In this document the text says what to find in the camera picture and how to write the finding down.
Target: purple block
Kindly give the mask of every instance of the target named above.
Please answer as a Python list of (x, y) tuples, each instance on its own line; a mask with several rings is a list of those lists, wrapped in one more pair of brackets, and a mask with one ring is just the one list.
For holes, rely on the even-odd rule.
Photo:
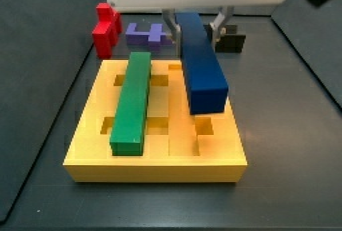
[(151, 51), (159, 51), (160, 45), (172, 45), (163, 32), (163, 24), (152, 24), (148, 32), (136, 31), (136, 23), (129, 23), (125, 30), (125, 41), (131, 45), (148, 45)]
[(152, 24), (149, 32), (159, 32), (159, 33), (161, 33), (163, 32), (163, 24), (157, 24), (157, 23)]
[(149, 31), (148, 45), (160, 46), (161, 35), (160, 32)]

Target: yellow wooden base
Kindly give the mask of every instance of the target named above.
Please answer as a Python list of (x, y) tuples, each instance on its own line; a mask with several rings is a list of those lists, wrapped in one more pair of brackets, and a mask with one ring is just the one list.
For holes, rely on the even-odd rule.
[(238, 182), (247, 161), (231, 106), (190, 116), (180, 61), (152, 61), (143, 156), (112, 156), (127, 61), (104, 60), (64, 159), (76, 182)]

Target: green block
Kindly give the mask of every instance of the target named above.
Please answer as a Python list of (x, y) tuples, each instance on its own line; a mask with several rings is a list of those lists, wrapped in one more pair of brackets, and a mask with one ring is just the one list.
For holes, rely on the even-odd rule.
[(132, 52), (109, 138), (113, 155), (143, 155), (149, 76), (151, 53)]

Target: blue block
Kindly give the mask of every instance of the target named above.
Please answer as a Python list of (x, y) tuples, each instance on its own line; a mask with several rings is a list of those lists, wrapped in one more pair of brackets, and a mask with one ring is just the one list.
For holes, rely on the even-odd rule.
[(182, 27), (182, 65), (190, 114), (224, 111), (228, 84), (196, 13), (178, 13)]

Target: dark gray mat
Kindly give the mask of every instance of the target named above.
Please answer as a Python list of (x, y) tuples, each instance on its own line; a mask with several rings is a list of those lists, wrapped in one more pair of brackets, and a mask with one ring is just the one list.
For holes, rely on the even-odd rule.
[[(149, 16), (129, 18), (143, 19)], [(242, 54), (218, 55), (250, 165), (240, 182), (73, 183), (61, 164), (100, 64), (92, 52), (3, 228), (342, 227), (341, 112), (272, 21), (234, 17), (231, 23), (247, 34)]]
[(89, 51), (99, 0), (0, 0), (0, 221)]
[(320, 8), (306, 0), (286, 0), (272, 19), (342, 107), (342, 0)]

